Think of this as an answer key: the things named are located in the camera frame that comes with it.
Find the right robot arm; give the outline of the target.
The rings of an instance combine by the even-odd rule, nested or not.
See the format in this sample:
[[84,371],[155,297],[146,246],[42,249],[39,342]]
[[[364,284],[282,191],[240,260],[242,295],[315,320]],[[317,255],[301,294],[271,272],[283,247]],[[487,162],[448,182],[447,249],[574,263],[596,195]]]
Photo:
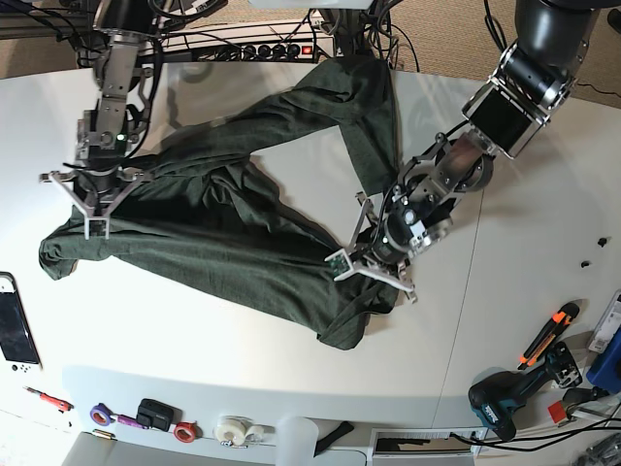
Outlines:
[[162,60],[151,68],[138,64],[139,53],[155,39],[156,15],[148,1],[103,1],[94,29],[108,43],[94,65],[100,94],[93,110],[78,121],[74,161],[68,173],[40,176],[66,191],[84,223],[107,224],[129,193],[151,179],[149,172],[129,166],[147,134],[152,101]]

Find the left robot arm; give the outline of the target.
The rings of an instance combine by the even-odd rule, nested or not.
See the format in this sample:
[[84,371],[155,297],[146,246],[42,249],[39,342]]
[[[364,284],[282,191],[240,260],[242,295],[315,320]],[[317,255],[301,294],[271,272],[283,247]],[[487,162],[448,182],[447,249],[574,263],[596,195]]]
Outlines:
[[462,197],[482,190],[494,159],[516,158],[568,99],[600,12],[616,1],[518,1],[516,38],[490,11],[484,21],[501,55],[494,72],[462,109],[463,121],[414,157],[384,194],[380,209],[361,200],[348,246],[327,257],[334,279],[362,275],[415,297],[407,268],[447,236]]

